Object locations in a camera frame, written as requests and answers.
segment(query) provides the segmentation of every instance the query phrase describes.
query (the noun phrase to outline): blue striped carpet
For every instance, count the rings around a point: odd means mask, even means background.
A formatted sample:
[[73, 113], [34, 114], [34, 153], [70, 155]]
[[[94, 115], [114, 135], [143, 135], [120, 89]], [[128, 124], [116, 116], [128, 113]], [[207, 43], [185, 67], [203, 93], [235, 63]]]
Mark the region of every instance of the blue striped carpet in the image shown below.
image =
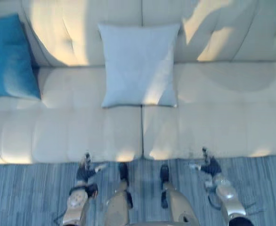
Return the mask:
[[[134, 208], [131, 223], [169, 220], [160, 207], [159, 171], [168, 163], [171, 180], [191, 202], [202, 226], [224, 225], [219, 211], [209, 206], [203, 173], [189, 169], [193, 161], [138, 160], [129, 163], [130, 188]], [[219, 160], [224, 174], [234, 182], [241, 201], [257, 202], [248, 212], [256, 226], [276, 226], [276, 156]], [[53, 219], [66, 208], [69, 189], [74, 185], [77, 164], [0, 165], [0, 226], [54, 226]], [[118, 164], [97, 174], [99, 195], [91, 203], [88, 226], [102, 226], [106, 202], [118, 186]]]

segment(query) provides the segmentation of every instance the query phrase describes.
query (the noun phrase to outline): seat cushion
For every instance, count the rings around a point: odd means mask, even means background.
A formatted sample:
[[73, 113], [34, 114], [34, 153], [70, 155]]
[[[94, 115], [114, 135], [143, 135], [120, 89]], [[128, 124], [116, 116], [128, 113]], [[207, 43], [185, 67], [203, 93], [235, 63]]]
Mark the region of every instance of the seat cushion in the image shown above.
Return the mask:
[[36, 71], [42, 101], [0, 97], [0, 163], [131, 161], [142, 155], [141, 108], [102, 109], [104, 68]]
[[276, 154], [276, 63], [174, 67], [178, 108], [143, 107], [149, 159]]

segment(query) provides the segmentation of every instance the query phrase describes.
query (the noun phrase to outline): throw pillow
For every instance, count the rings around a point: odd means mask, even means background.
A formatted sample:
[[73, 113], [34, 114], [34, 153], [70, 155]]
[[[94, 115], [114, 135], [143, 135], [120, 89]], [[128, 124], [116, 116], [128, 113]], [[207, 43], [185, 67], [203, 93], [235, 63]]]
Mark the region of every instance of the throw pillow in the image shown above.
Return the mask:
[[40, 99], [29, 46], [17, 14], [0, 18], [0, 96]]
[[98, 27], [106, 59], [106, 96], [102, 107], [177, 106], [173, 56], [179, 24]]

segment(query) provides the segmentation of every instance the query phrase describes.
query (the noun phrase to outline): back cushion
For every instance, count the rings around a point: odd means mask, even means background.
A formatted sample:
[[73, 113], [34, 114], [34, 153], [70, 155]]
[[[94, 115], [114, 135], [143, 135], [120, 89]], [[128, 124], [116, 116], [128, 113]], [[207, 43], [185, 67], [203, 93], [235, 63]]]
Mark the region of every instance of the back cushion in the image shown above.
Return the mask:
[[276, 0], [142, 0], [143, 25], [182, 23], [175, 61], [276, 60]]
[[104, 65], [99, 22], [141, 25], [141, 0], [22, 0], [51, 66]]

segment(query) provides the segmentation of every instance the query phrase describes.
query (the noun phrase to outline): white leather couch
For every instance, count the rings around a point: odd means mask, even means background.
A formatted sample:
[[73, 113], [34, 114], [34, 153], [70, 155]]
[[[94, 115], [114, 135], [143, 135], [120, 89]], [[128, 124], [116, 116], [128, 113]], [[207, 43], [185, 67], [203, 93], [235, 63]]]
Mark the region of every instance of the white leather couch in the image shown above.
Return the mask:
[[[276, 0], [0, 0], [13, 12], [42, 101], [0, 97], [0, 163], [276, 154]], [[103, 21], [182, 23], [177, 108], [101, 108]]]

